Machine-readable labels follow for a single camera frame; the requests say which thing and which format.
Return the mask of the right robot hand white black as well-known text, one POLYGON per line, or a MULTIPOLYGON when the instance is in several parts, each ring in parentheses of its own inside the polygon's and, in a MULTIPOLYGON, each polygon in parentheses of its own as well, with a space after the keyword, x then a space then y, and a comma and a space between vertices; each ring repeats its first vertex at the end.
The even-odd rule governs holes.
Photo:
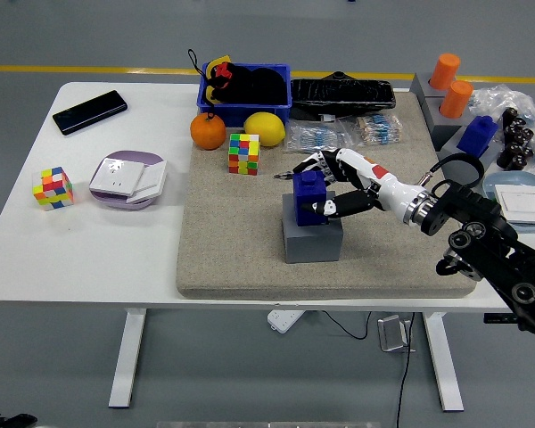
POLYGON ((309 155, 292 171, 319 170, 325 183, 349 182, 355 189, 324 202, 304 203, 303 210, 328 218, 342 218, 378 208, 391 211, 405 224, 414 222, 425 195, 420 185, 400 182, 391 172, 351 149, 323 150, 309 155))

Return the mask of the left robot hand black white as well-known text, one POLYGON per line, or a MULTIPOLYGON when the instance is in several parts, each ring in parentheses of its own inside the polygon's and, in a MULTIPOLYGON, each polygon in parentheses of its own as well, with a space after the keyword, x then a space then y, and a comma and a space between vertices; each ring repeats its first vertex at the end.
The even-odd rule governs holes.
POLYGON ((0 414, 0 428, 29 428, 35 427, 37 418, 30 414, 18 414, 6 417, 0 414))

